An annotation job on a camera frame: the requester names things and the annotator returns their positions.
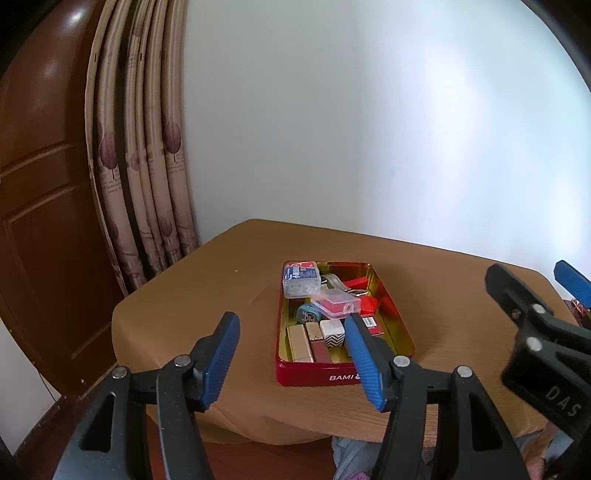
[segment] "metal screw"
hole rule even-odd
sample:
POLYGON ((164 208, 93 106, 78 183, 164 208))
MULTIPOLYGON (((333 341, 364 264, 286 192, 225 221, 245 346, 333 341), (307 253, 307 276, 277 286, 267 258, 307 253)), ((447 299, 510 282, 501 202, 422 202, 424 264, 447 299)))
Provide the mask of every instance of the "metal screw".
POLYGON ((111 372, 113 378, 124 378, 127 375, 127 369, 125 367, 115 367, 111 372))
POLYGON ((397 367, 407 367, 410 365, 410 358, 404 355, 397 355, 394 357, 394 365, 397 367))
POLYGON ((179 355, 174 359, 174 364, 177 367, 186 367, 189 363, 191 363, 191 357, 188 355, 179 355))
POLYGON ((460 375, 462 378, 470 378, 474 372, 470 367, 466 365, 460 365, 457 367, 457 374, 460 375))
POLYGON ((532 352, 539 352, 542 350, 542 342, 540 342, 539 338, 536 337, 527 337, 525 340, 525 344, 527 348, 529 348, 532 352))
POLYGON ((534 303, 534 304, 532 304, 531 307, 534 309, 534 311, 536 313, 539 313, 540 315, 542 315, 543 313, 546 313, 546 309, 542 305, 540 305, 539 303, 534 303))

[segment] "wooden door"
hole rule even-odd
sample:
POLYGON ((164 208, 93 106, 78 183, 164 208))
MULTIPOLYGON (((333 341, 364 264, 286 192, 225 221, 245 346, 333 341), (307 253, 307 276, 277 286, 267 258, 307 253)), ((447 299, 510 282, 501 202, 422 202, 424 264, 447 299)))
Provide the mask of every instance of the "wooden door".
POLYGON ((103 0, 63 0, 0 80, 0 317, 62 393, 115 362, 122 298, 90 191, 84 89, 103 0))

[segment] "printed curtain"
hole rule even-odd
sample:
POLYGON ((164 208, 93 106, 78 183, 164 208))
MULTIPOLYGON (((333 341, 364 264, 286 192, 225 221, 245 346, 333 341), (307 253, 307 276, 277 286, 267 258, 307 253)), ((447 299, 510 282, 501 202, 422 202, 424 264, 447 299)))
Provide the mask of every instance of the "printed curtain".
POLYGON ((198 246, 183 153, 187 0, 106 0, 86 79, 96 213, 125 295, 198 246))

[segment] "table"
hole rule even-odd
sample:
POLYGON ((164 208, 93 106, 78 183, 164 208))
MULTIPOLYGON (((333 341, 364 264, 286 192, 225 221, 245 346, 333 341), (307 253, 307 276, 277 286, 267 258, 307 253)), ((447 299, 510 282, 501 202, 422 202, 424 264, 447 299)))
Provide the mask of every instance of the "table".
MULTIPOLYGON (((371 263, 398 307, 422 366, 472 367, 513 435, 545 424, 499 379, 517 329, 485 291, 492 260, 310 226, 241 223, 131 294, 113 313, 119 363, 132 371, 162 367, 211 334, 223 312, 231 310, 241 319, 241 339, 218 402, 197 416, 205 441, 286 445, 338 435, 380 442, 388 415, 374 410, 360 385, 277 383, 278 300, 287 260, 371 263)), ((509 268, 558 318, 574 323, 546 278, 509 268)), ((426 443, 434 444, 435 435, 436 411, 429 408, 426 443)))

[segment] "red box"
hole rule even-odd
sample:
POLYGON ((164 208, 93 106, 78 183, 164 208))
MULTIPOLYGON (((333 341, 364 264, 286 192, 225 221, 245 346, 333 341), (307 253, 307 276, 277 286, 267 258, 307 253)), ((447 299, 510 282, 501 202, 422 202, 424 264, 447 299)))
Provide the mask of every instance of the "red box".
MULTIPOLYGON (((395 303, 370 264, 354 262, 317 262, 321 274, 336 274, 347 282, 361 277, 368 279, 369 294, 378 301, 378 310, 371 315, 384 331, 381 336, 397 355, 412 356, 414 344, 400 318, 395 303)), ((359 376, 345 347, 331 348, 333 363, 290 361, 285 328, 296 324, 295 312, 305 299, 287 299, 281 290, 275 371, 277 381, 287 387, 325 387, 359 383, 359 376)))

